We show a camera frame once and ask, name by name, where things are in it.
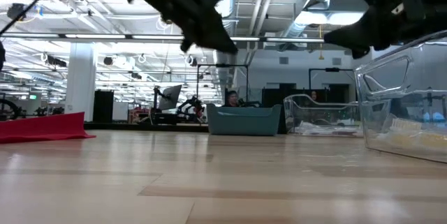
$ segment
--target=white column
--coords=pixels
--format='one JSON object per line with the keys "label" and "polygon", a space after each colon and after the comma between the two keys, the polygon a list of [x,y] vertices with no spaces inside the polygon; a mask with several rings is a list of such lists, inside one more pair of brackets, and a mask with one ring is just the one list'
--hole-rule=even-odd
{"label": "white column", "polygon": [[71,43],[65,113],[84,112],[85,121],[93,120],[97,60],[94,43]]}

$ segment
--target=person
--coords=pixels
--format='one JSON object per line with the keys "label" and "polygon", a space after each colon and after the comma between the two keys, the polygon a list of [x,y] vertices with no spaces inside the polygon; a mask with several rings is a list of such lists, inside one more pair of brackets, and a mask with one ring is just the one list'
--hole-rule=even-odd
{"label": "person", "polygon": [[225,105],[223,105],[223,106],[224,107],[239,107],[239,104],[237,102],[238,98],[239,98],[239,96],[237,95],[236,91],[229,91],[227,93]]}
{"label": "person", "polygon": [[316,91],[312,91],[310,93],[310,97],[312,98],[313,101],[316,101]]}

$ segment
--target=white wall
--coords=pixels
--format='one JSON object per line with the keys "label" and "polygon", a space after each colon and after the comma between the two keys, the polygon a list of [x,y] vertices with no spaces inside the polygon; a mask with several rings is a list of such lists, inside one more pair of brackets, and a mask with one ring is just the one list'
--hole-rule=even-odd
{"label": "white wall", "polygon": [[[279,64],[280,57],[288,57],[288,65]],[[276,50],[258,50],[256,51],[251,68],[265,68],[295,70],[297,68],[328,68],[334,67],[332,65],[332,58],[341,58],[342,64],[336,66],[338,68],[351,68],[352,57],[346,55],[343,50],[324,50],[320,52],[315,50],[313,52],[303,51],[285,51],[278,52]]]}
{"label": "white wall", "polygon": [[[353,73],[340,71],[339,73],[327,73],[322,70],[314,70],[311,74],[311,89],[324,89],[329,84],[353,84]],[[293,83],[297,89],[309,88],[309,69],[296,70],[266,70],[250,69],[249,86],[262,89],[268,84]]]}

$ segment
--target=cable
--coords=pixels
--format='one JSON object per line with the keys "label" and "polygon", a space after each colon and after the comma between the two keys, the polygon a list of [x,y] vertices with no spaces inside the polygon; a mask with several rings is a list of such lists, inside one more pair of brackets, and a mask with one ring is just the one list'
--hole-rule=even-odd
{"label": "cable", "polygon": [[26,21],[17,21],[17,23],[28,23],[28,22],[33,22],[37,17],[33,17],[30,20],[26,20]]}
{"label": "cable", "polygon": [[29,10],[31,10],[36,3],[39,0],[34,0],[31,4],[28,5],[27,8],[25,8],[18,16],[16,16],[12,21],[10,21],[1,31],[0,31],[0,36],[3,35],[3,33],[7,32],[7,30],[9,30],[17,21],[20,20],[20,18],[22,18],[24,15],[26,15],[28,13]]}

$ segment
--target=wheel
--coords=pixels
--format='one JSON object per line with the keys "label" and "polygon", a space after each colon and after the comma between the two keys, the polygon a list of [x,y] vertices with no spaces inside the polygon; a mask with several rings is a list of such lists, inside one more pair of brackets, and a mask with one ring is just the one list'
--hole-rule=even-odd
{"label": "wheel", "polygon": [[13,102],[0,99],[0,120],[14,120],[20,115],[19,107]]}

